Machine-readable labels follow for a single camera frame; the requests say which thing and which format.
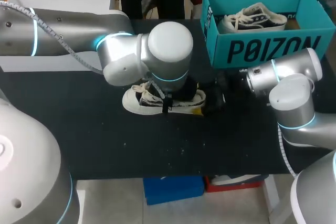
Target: sneaker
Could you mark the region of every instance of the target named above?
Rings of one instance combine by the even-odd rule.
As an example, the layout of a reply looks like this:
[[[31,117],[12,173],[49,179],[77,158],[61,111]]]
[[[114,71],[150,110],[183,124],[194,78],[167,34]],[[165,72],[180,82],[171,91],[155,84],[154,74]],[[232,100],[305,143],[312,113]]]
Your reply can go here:
[[[225,15],[218,24],[218,31],[226,33],[256,33],[285,29],[287,17],[271,12],[263,3],[242,9],[239,13]]]
[[[149,82],[140,85],[133,85],[127,90],[122,98],[124,108],[139,115],[156,115],[162,113],[163,101],[160,97],[153,95]],[[173,100],[173,106],[169,108],[170,113],[198,114],[205,104],[205,93],[197,90],[191,101]]]

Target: white floor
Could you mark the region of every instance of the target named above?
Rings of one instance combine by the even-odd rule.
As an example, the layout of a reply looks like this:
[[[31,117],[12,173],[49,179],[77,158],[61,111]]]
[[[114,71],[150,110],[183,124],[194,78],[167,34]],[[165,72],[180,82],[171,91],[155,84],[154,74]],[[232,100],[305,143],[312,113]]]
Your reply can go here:
[[[82,224],[269,224],[262,188],[147,206],[142,179],[83,180]]]

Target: black table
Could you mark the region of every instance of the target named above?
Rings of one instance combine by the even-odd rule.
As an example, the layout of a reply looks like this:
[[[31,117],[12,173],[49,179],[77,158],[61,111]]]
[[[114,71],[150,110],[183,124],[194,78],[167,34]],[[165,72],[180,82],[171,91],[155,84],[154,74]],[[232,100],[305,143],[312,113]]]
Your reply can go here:
[[[133,21],[148,33],[158,20]],[[181,21],[194,38],[190,74],[214,79],[199,20]],[[336,80],[322,61],[316,110],[336,113]],[[74,179],[170,175],[280,174],[277,123],[270,107],[251,100],[243,110],[207,118],[182,114],[141,116],[121,103],[129,87],[113,87],[93,72],[2,73],[0,87],[18,109],[47,126],[57,139]],[[285,144],[296,172],[328,153]]]

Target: red box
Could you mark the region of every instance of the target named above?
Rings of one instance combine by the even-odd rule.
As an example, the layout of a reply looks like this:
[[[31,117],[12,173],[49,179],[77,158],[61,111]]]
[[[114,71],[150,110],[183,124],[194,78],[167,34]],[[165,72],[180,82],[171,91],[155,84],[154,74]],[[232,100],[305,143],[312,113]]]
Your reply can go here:
[[[214,193],[217,191],[232,191],[232,190],[240,190],[240,189],[246,189],[246,188],[256,188],[256,187],[262,186],[264,181],[246,183],[246,184],[241,184],[238,186],[214,186],[210,183],[208,177],[205,176],[204,183],[205,183],[205,191],[207,193]]]

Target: teal box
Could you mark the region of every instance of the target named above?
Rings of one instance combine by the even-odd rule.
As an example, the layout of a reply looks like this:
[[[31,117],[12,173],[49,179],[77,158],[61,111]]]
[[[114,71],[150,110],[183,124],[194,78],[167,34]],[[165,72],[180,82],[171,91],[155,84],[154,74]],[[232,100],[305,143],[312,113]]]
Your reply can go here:
[[[262,2],[269,10],[295,18],[297,30],[219,34],[216,22]],[[315,49],[322,59],[335,25],[317,0],[203,0],[201,27],[214,68],[245,68],[303,48]]]

